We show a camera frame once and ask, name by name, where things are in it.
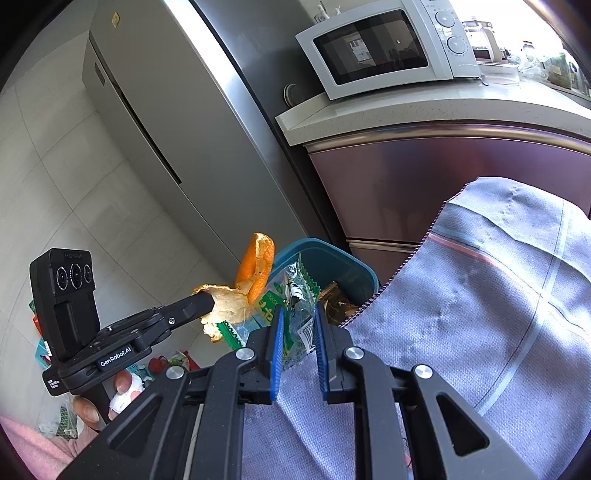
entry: floor tile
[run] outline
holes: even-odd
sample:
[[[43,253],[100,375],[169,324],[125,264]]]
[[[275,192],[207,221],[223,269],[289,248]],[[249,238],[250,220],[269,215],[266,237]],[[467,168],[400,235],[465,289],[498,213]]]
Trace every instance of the floor tile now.
[[[119,261],[162,207],[124,162],[109,173],[74,210],[109,255]]]
[[[0,124],[3,120],[1,110]],[[10,132],[2,137],[5,131],[0,125],[0,222],[22,192],[22,182],[27,174],[40,163],[20,113],[6,127]]]
[[[201,255],[162,212],[121,256],[119,264],[155,299],[166,303],[189,277]]]
[[[75,208],[124,159],[94,112],[51,147],[42,161],[70,207]]]
[[[18,90],[19,100],[26,95]],[[21,101],[22,117],[42,157],[60,138],[95,111],[82,78],[66,81],[38,103]]]
[[[159,305],[119,266],[95,290],[95,301],[101,328]]]
[[[224,340],[213,343],[207,335],[198,334],[189,348],[189,355],[201,368],[212,366],[217,360],[232,349]]]
[[[22,117],[42,157],[95,107],[82,83],[87,35],[78,35],[41,59],[16,82]]]
[[[0,95],[0,142],[21,123],[21,109],[12,86]]]
[[[29,303],[32,299],[31,279],[27,276],[25,283],[22,285],[21,291],[18,293],[17,300],[12,308],[8,321],[23,337],[26,338],[27,342],[36,348],[41,336],[33,323],[33,312],[29,308]]]
[[[204,283],[214,285],[228,285],[228,282],[211,266],[211,264],[202,258],[197,265],[191,269],[189,276],[184,279],[180,288],[168,297],[165,303],[172,303],[177,300],[188,297],[193,290]]]
[[[43,251],[45,252],[50,248],[88,250],[92,255],[92,271],[97,288],[117,267],[115,260],[105,252],[105,249],[99,245],[73,212],[60,225],[55,235],[43,248]]]
[[[0,310],[12,311],[29,264],[42,252],[72,210],[39,163],[26,176],[14,204],[0,222]]]
[[[2,345],[2,338],[4,338],[4,332],[8,326],[8,319],[0,312],[0,345]]]
[[[45,386],[35,347],[8,325],[0,345],[0,414],[36,427]]]

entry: microwave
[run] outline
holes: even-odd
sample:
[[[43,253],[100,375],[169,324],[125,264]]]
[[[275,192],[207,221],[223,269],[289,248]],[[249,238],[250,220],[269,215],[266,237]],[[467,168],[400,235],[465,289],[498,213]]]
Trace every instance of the microwave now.
[[[449,0],[380,0],[295,37],[331,100],[396,85],[480,77]]]

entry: microwave window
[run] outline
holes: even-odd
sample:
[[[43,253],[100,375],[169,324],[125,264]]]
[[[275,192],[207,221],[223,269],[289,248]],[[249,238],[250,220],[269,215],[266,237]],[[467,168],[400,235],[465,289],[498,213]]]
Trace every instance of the microwave window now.
[[[428,65],[403,10],[364,18],[314,39],[337,85]]]

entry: orange peel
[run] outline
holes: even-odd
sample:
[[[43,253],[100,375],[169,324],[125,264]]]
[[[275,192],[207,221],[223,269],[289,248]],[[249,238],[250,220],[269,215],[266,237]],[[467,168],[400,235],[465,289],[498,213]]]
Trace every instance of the orange peel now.
[[[205,284],[193,290],[194,294],[206,291],[214,299],[213,310],[201,318],[203,333],[212,342],[222,339],[218,323],[241,323],[254,312],[253,304],[267,285],[274,257],[273,240],[263,233],[255,233],[238,269],[235,288]]]

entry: camera lens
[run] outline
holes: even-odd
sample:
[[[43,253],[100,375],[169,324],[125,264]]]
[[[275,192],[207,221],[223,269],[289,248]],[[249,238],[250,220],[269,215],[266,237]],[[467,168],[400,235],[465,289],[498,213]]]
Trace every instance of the camera lens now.
[[[82,269],[77,263],[70,267],[70,278],[72,279],[72,286],[80,288],[82,286]]]
[[[68,286],[68,274],[66,273],[66,269],[64,267],[60,267],[57,269],[56,280],[57,286],[61,290],[65,290]]]
[[[84,266],[84,279],[86,280],[86,283],[92,281],[92,270],[90,269],[90,265]]]

